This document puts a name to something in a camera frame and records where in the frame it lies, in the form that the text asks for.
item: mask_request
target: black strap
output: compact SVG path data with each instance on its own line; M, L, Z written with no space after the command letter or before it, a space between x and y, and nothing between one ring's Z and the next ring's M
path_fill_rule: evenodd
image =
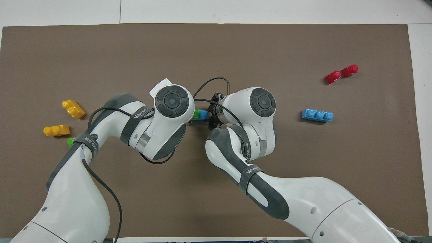
M92 152L92 158L94 158L99 152L99 144L96 141L96 138L87 133L81 133L72 143L84 144Z
M123 131L120 135L120 140L125 144L129 145L129 139L132 136L133 131L137 128L138 123L142 120L142 118L154 111L150 106L143 106L139 108L134 114L132 114L127 121L126 125L123 128Z
M240 126L234 125L234 124L227 124L227 127L231 128L236 134L237 136L240 138L241 140L241 153L243 154L243 156L247 159L250 160L251 159L251 143L249 142L249 137L248 134L246 133L246 131L241 128Z
M248 190L249 180L251 180L251 177L255 175L256 172L259 171L263 171L263 170L257 165L249 165L241 173L240 182L238 183L238 186L240 187L240 190L244 194L247 194L246 191Z

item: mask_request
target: black wire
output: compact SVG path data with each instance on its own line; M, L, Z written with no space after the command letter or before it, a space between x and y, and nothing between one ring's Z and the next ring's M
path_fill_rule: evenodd
M93 170L89 167L89 165L87 164L85 159L81 160L84 167L86 168L86 170L90 173L90 175L93 176L93 178L95 178L103 187L105 187L105 189L107 189L107 191L112 195L112 197L114 198L115 202L117 203L118 206L118 211L120 212L120 220L118 222L118 230L117 230L117 235L115 237L115 241L114 243L117 243L118 240L118 236L120 235L120 229L121 229L121 221L123 219L123 212L121 210L121 205L120 205L120 201L118 200L117 196L115 195L115 193L111 190L111 188L109 188L107 186L107 184L105 184L94 172Z
M162 162L155 162L153 160L148 159L144 154L142 154L142 153L140 153L140 154L141 154L141 157L144 158L147 162L155 164L155 165L160 165L160 164L166 163L168 160L170 160L171 157L174 155L174 151L175 151L175 149L172 150L171 155L168 157L168 159L166 159Z
M243 128L243 124L241 123L241 121L230 110L228 110L226 107L224 107L223 105L219 104L218 102L212 101L212 100L209 100L209 99L194 99L194 100L196 100L196 101L207 101L207 102L213 103L213 104L215 104L217 106L220 106L222 109L226 110L230 115L232 115L232 117L234 117L234 119L238 122L238 124L241 126L241 128Z
M94 118L94 116L96 115L96 113L98 113L99 111L102 111L102 110L114 110L114 111L118 111L118 112L121 112L121 113L123 113L123 114L125 114L125 115L127 115L127 116L129 116L129 117L131 117L132 116L132 114L129 114L129 113L127 113L126 111L124 111L124 110L121 110L121 109L118 109L118 108L113 108L113 107L101 107L101 108L99 108L99 109L97 109L97 110L95 110L91 115L90 115L90 118L89 118L89 123L88 123L88 125L87 125L87 132L88 133L90 133L91 132L91 126L92 126L92 121L93 121L93 118ZM150 114L150 115L147 115L147 116L144 116L144 117L142 117L141 119L148 119L148 118L150 118L150 117L152 117L152 116L154 116L154 113L152 113L152 114ZM112 195L112 197L114 198L114 200L115 200L115 202L117 203L117 206L118 206L118 211L120 212L120 220L119 220L119 223L118 223L118 230L117 230L117 235L116 235L116 237L115 237L115 241L114 241L114 243L117 243L117 240L118 240L118 236L120 235L120 229L121 229L121 222L122 222L122 219L123 219L123 212L122 212L122 210L121 210L121 205L120 205L120 201L118 200L118 198L117 198L117 196L115 195L115 193L111 190L111 188L109 188L108 186L107 186L107 184L105 184L103 181L102 181L102 179L100 179L97 175L96 175L96 173L94 173L93 172L93 170L89 167L89 165L87 164L87 162L86 162L86 160L85 159L82 159L81 160L82 161L82 163L83 163L83 165L84 165L84 167L86 168L86 170L90 173L90 175L92 175L93 176L93 178L95 178L111 195Z
M123 113L123 114L125 114L125 115L127 115L127 116L132 116L132 114L129 114L129 113L127 113L126 111L121 110L121 109L119 109L119 108L105 107L105 106L104 106L104 107L101 107L101 108L99 108L99 109L93 111L93 113L90 115L90 118L89 118L89 124L87 125L87 131L88 131L88 132L91 131L93 117L96 115L96 113L98 113L99 111L102 111L102 110L114 110L114 111L121 112L121 113Z
M209 81L205 82L203 85L201 85L201 87L200 87L200 88L195 92L195 94L194 94L193 97L195 98L195 96L197 96L198 92L200 92L201 89L202 89L206 84L210 83L210 81L215 80L215 79L223 79L223 80L225 80L225 81L229 84L228 79L226 79L226 78L224 78L224 77L215 77L215 78L212 78L212 79L210 79Z

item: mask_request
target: brown mat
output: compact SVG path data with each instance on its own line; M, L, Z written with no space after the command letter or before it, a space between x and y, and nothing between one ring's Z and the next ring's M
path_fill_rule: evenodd
M327 85L333 70L359 72ZM45 182L68 149L47 125L85 130L88 116L117 93L152 105L148 92L169 78L191 93L224 76L233 92L260 86L277 101L275 151L255 161L279 177L322 176L343 185L388 226L427 235L427 215L406 25L121 24L5 27L0 54L0 238L13 237L42 206ZM198 95L226 93L215 81ZM71 118L76 100L87 112ZM206 103L197 102L198 108ZM305 108L332 122L300 119ZM91 163L117 193L121 236L289 237L208 160L206 126L194 123L172 160L144 161L110 138ZM102 188L114 237L118 209Z

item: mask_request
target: lego brick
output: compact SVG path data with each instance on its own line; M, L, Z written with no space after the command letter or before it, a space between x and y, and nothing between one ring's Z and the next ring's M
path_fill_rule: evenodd
M331 112L324 112L313 109L304 109L302 111L302 118L318 122L330 122L334 115Z
M209 112L208 111L198 111L198 114L192 118L194 121L207 121Z
M325 79L327 80L328 84L331 84L334 81L338 80L340 77L341 77L340 71L335 70L332 73L330 73L329 75L327 75L327 77L325 77Z
M73 142L75 141L75 138L73 137L73 138L69 138L68 140L67 140L67 145L69 146L69 147L72 147L72 144L73 144Z
M61 106L67 110L67 113L73 118L80 119L85 112L81 107L73 100L68 99L61 103Z
M70 134L69 126L66 125L58 125L58 126L52 126L52 127L45 127L44 133L47 136L63 136Z
M357 65L351 65L347 66L346 68L342 69L343 77L349 77L359 71L359 67Z

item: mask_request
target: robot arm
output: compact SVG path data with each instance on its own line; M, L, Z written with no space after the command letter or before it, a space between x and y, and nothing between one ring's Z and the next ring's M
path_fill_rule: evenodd
M114 136L150 159L168 156L182 139L195 105L187 89L168 79L150 94L154 110L129 93L105 103L104 107L131 116L109 109L101 112L57 164L48 179L42 208L11 242L103 242L109 229L108 207L82 163L81 150L89 163L107 138Z
M277 178L250 162L274 149L276 102L270 92L249 88L220 103L242 121L243 128L232 125L238 124L232 116L213 107L213 119L227 127L212 130L206 141L207 156L266 213L292 224L314 243L399 242L339 184L321 177Z

